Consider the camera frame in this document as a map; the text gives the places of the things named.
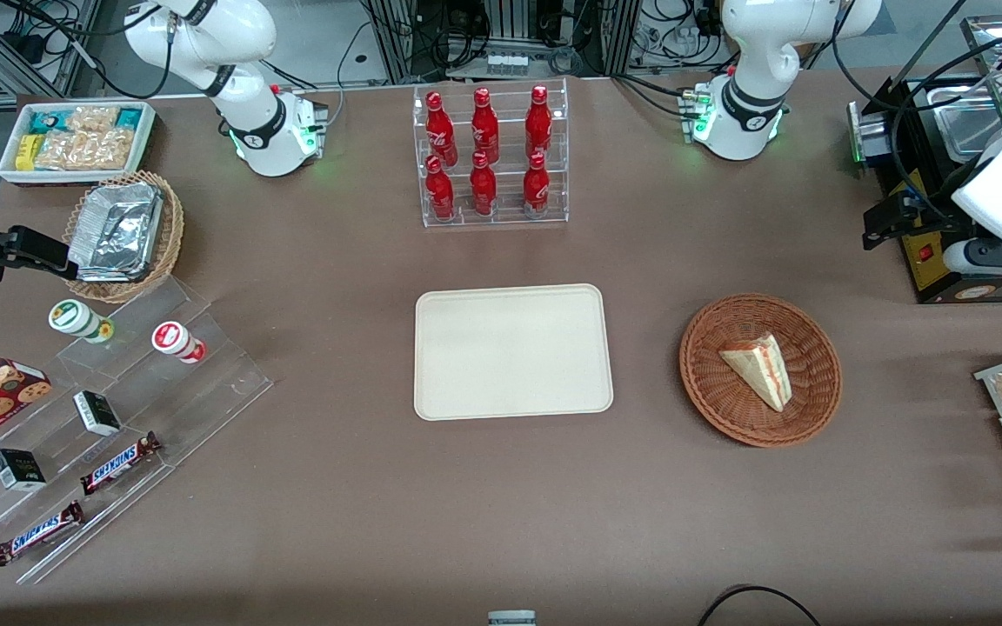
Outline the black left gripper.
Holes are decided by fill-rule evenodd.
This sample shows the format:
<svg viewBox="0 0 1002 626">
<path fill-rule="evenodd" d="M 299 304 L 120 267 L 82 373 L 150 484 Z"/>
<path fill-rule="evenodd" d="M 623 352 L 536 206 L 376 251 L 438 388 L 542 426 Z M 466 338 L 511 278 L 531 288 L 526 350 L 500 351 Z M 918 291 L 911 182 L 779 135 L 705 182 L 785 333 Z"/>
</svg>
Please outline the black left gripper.
<svg viewBox="0 0 1002 626">
<path fill-rule="evenodd" d="M 977 222 L 952 201 L 951 194 L 952 190 L 938 190 L 922 201 L 916 190 L 898 190 L 904 215 L 899 238 L 902 253 L 906 253 L 907 244 L 919 236 L 947 233 L 953 243 L 977 235 Z M 864 211 L 863 250 L 874 250 L 898 237 L 896 226 L 900 218 L 901 211 L 896 205 L 875 205 Z"/>
</svg>

